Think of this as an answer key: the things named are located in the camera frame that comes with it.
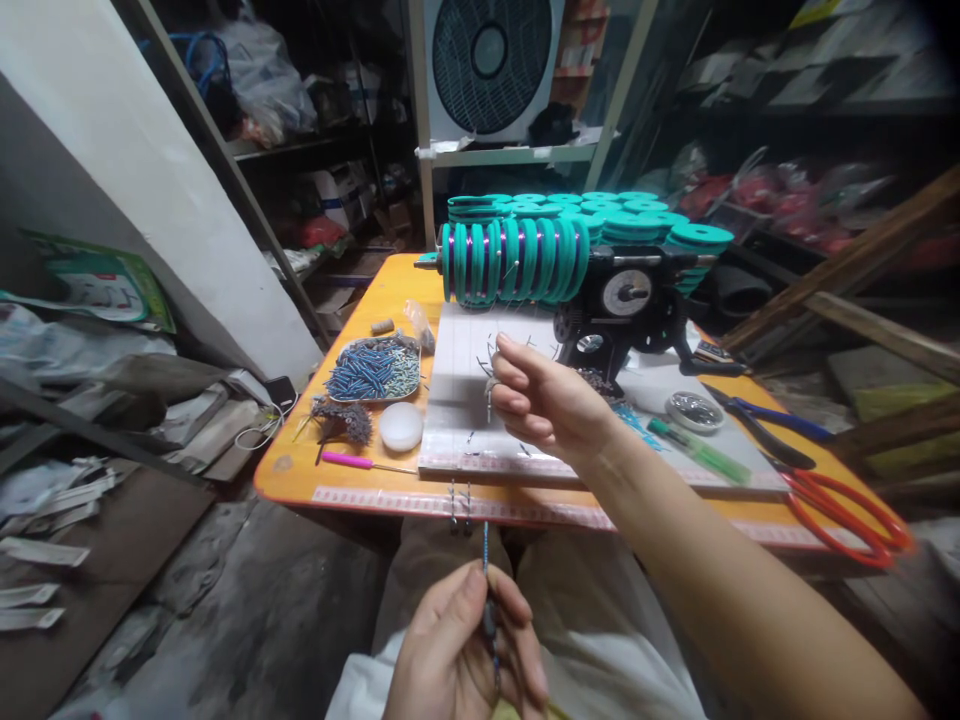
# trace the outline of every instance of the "black machine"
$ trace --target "black machine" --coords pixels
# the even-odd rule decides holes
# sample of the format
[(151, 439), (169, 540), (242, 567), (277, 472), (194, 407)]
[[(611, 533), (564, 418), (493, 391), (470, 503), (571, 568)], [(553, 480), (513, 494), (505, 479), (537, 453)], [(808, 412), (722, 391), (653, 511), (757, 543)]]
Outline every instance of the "black machine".
[(592, 248), (580, 292), (553, 319), (562, 344), (557, 360), (594, 370), (618, 391), (616, 377), (630, 348), (653, 354), (673, 348), (683, 375), (742, 375), (739, 364), (695, 360), (686, 342), (685, 300), (675, 285), (684, 270), (705, 261), (659, 245)]

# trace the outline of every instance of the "blue beads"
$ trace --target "blue beads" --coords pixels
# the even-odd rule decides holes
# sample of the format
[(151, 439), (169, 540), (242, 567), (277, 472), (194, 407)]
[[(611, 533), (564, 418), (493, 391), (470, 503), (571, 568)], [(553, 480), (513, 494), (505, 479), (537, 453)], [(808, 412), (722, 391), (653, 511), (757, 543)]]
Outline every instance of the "blue beads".
[(410, 338), (357, 340), (343, 349), (324, 385), (333, 400), (392, 400), (420, 384), (420, 355)]

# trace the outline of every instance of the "fan grille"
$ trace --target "fan grille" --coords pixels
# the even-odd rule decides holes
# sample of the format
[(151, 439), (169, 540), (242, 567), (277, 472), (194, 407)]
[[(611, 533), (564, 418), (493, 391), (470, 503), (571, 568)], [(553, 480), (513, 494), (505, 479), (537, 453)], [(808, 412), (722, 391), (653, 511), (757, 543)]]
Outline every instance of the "fan grille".
[[(481, 30), (504, 38), (499, 68), (484, 77), (473, 53)], [(550, 55), (550, 0), (444, 0), (433, 33), (437, 95), (454, 122), (468, 132), (503, 130), (527, 108)]]

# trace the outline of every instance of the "orange table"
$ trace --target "orange table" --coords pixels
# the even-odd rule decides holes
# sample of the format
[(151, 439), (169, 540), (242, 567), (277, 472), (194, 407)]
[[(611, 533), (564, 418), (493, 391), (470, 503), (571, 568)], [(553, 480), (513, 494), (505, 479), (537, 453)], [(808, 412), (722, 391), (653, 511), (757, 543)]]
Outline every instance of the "orange table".
[[(322, 367), (290, 414), (286, 425), (261, 460), (254, 484), (262, 497), (291, 507), (308, 517), (318, 515), (311, 513), (311, 508), (390, 516), (449, 517), (451, 503), (448, 484), (385, 470), (360, 470), (326, 463), (315, 466), (318, 434), (315, 425), (304, 429), (294, 442), (297, 426), (309, 413), (311, 397), (325, 394), (323, 383), (329, 378), (337, 354), (347, 342), (369, 336), (370, 325), (386, 318), (393, 318), (397, 327), (407, 334), (413, 334), (410, 322), (403, 315), (403, 305), (407, 298), (414, 298), (423, 306), (434, 333), (438, 332), (443, 303), (442, 279), (435, 272), (415, 269), (415, 258), (415, 255), (394, 255), (374, 278)], [(422, 373), (426, 379), (410, 398), (410, 401), (422, 410), (427, 406), (427, 388), (432, 371), (433, 358), (425, 357)], [(710, 376), (709, 382), (728, 395), (782, 410), (780, 405), (749, 377)], [(372, 406), (375, 427), (382, 409), (383, 406)], [(767, 427), (790, 445), (814, 458), (818, 472), (849, 484), (885, 507), (828, 451), (791, 430), (776, 425)], [(335, 442), (328, 443), (327, 449), (363, 455), (384, 465), (413, 469), (417, 467), (417, 450), (402, 455), (388, 454), (376, 437), (370, 447), (363, 449)], [(607, 531), (614, 529), (593, 495), (585, 488), (524, 487), (511, 481), (504, 481), (500, 485), (474, 483), (472, 498), (472, 514), (478, 521), (489, 519), (500, 524), (572, 525)], [(799, 569), (840, 574), (853, 574), (858, 571), (852, 561), (827, 552), (781, 503), (715, 499), (708, 502), (748, 536), (790, 559)], [(854, 508), (854, 511), (863, 516), (858, 508)], [(458, 516), (464, 516), (465, 512), (466, 508), (459, 503)], [(338, 518), (331, 513), (322, 513), (322, 517), (324, 519), (320, 521), (324, 524), (333, 524), (333, 529), (361, 539), (356, 533), (349, 532), (349, 523), (343, 522), (342, 517)], [(824, 518), (820, 519), (825, 527), (836, 527)], [(867, 520), (871, 526), (875, 526), (872, 519)], [(844, 532), (837, 530), (839, 536), (849, 537), (844, 536)]]

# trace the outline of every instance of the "white board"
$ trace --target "white board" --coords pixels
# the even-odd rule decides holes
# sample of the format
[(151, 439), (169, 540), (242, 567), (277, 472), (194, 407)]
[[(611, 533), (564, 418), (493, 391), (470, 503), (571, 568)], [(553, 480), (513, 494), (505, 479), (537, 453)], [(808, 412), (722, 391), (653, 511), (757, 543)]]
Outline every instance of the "white board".
[[(420, 448), (421, 478), (449, 482), (451, 476), (471, 474), (505, 483), (579, 482), (569, 465), (508, 435), (496, 415), (487, 422), (484, 397), (487, 374), (478, 360), (489, 362), (500, 332), (518, 342), (528, 342), (547, 357), (559, 354), (552, 315), (528, 308), (472, 311), (452, 303), (444, 304)], [(617, 381), (628, 396), (644, 398), (641, 402), (650, 408), (662, 407), (665, 396), (678, 390), (709, 397), (696, 378), (680, 374), (677, 362), (672, 352), (662, 356), (636, 354)], [(665, 389), (669, 392), (663, 399), (656, 397)], [(635, 404), (631, 406), (646, 425), (652, 414)], [(747, 492), (772, 495), (771, 499), (777, 500), (788, 490), (783, 478), (732, 421), (707, 441), (752, 471), (747, 488), (731, 486), (664, 440), (649, 433), (645, 439), (692, 487), (710, 491), (711, 495)]]

